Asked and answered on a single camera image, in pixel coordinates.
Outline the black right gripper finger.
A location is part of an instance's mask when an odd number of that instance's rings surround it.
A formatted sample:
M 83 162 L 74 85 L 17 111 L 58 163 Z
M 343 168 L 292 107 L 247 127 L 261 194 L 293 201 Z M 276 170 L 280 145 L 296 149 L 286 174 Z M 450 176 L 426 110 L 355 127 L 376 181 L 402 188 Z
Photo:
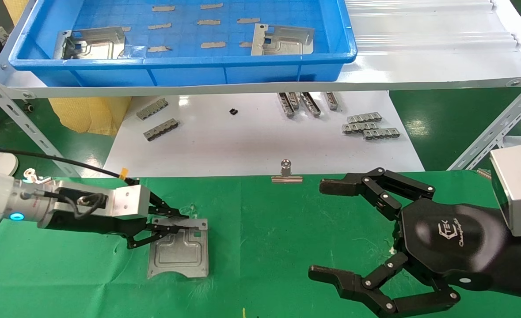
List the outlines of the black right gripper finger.
M 378 167 L 367 173 L 347 173 L 342 179 L 324 178 L 319 192 L 340 197 L 363 197 L 389 221 L 398 221 L 402 205 L 392 193 L 411 201 L 432 199 L 435 188 Z
M 433 276 L 426 278 L 432 292 L 392 299 L 381 291 L 388 280 L 415 264 L 413 258 L 397 252 L 367 276 L 312 265 L 309 267 L 309 279 L 332 284 L 340 298 L 364 304 L 378 318 L 407 318 L 442 312 L 460 301 L 460 295 L 454 289 Z

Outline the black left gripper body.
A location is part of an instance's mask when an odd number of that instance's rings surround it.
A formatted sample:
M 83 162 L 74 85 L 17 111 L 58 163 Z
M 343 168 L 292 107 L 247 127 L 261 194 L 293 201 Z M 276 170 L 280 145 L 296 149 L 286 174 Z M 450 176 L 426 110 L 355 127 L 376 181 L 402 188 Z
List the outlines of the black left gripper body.
M 88 216 L 76 219 L 73 215 L 54 215 L 47 225 L 50 230 L 64 230 L 78 233 L 113 234 L 134 237 L 147 227 L 147 219 L 122 220 L 105 216 Z

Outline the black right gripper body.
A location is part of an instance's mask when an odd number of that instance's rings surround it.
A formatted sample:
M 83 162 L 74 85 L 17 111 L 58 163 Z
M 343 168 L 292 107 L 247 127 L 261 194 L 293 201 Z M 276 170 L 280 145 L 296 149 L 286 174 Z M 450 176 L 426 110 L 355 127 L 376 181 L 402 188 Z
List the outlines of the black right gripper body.
M 422 284 L 443 280 L 467 290 L 509 291 L 503 265 L 509 229 L 495 208 L 418 199 L 398 215 L 396 248 Z

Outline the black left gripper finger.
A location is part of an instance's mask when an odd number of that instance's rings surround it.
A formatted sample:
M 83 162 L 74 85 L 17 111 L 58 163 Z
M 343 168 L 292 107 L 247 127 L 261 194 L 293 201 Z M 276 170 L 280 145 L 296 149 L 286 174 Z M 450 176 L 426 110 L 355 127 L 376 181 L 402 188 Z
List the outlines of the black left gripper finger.
M 170 234 L 177 234 L 180 230 L 197 229 L 209 230 L 207 220 L 153 220 L 146 223 L 144 227 L 135 230 L 134 234 L 129 234 L 125 238 L 127 241 L 127 249 L 132 250 L 147 244 L 163 239 Z M 136 240 L 135 236 L 142 231 L 149 231 L 152 234 L 142 240 Z
M 182 215 L 179 209 L 170 207 L 155 193 L 150 193 L 148 213 L 150 215 L 164 216 L 168 219 L 189 219 L 190 216 Z

